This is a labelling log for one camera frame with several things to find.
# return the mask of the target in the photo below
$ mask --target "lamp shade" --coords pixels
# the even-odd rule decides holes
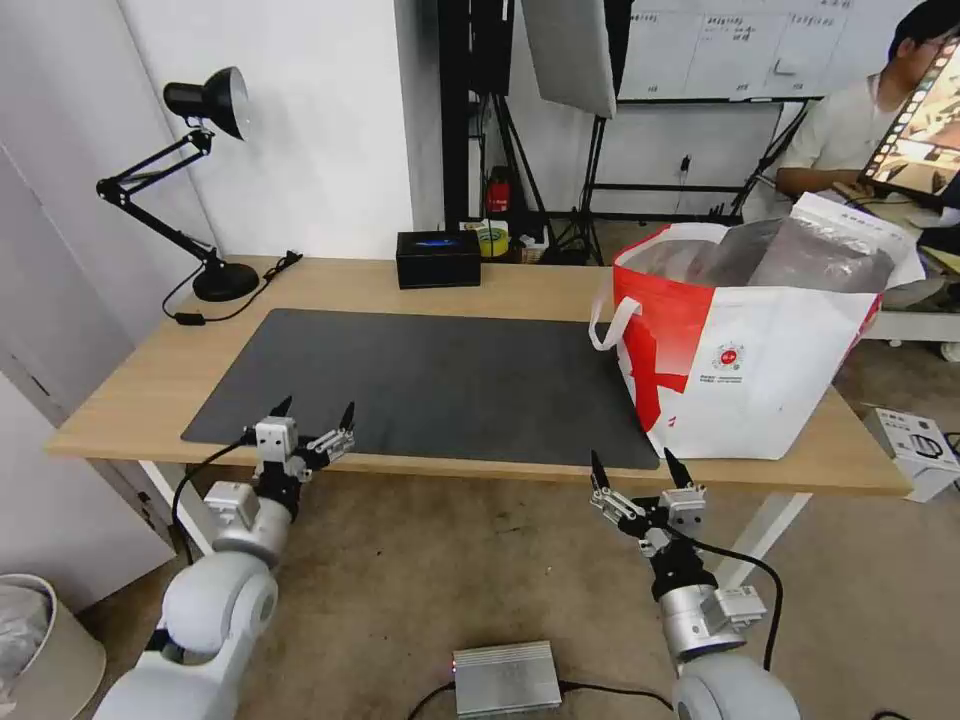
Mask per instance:
[[[170,112],[184,120],[208,118],[238,140],[249,138],[247,86],[235,67],[217,70],[203,85],[167,83],[163,88],[163,101]]]

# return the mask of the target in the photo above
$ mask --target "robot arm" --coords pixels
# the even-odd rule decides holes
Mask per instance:
[[[136,666],[110,689],[95,720],[229,720],[257,638],[277,606],[271,569],[300,507],[300,488],[354,445],[353,403],[340,425],[301,438],[290,399],[250,433],[256,489],[217,482],[204,502],[216,516],[214,553],[173,578],[163,613]]]
[[[720,589],[704,568],[689,538],[698,539],[703,527],[705,490],[665,452],[675,488],[634,500],[611,489],[593,453],[590,503],[639,542],[653,567],[651,590],[678,675],[675,712],[681,720],[800,720],[779,680],[750,658],[730,652],[746,644],[740,632],[762,619],[766,608],[753,587]]]

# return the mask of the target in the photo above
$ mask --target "lamp base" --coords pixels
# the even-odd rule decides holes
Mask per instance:
[[[193,280],[193,293],[205,302],[237,300],[256,290],[260,276],[249,265],[208,265]]]

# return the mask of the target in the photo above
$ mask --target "floor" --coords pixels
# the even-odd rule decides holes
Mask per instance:
[[[930,347],[863,342],[837,385],[858,412],[886,405],[960,430],[960,365]],[[562,678],[669,694],[652,574],[589,505],[587,482],[320,476],[304,493],[238,717],[403,718],[450,679],[452,650],[541,638]],[[710,494],[707,538],[732,542],[761,499]],[[960,492],[926,505],[815,497],[768,560],[786,587],[774,671],[804,717],[867,720],[883,707],[915,720],[956,715]],[[82,615],[108,649],[108,682],[135,661],[180,564]],[[772,599],[765,578],[752,580]],[[749,631],[753,657],[766,631]],[[451,694],[419,717],[455,717]],[[542,717],[669,714],[583,692]]]

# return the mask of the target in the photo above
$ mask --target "trash can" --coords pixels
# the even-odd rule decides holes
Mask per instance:
[[[50,626],[43,643],[11,691],[16,704],[3,720],[72,720],[90,702],[103,679],[107,654],[90,637],[43,578],[0,575],[0,585],[15,585],[50,599]]]

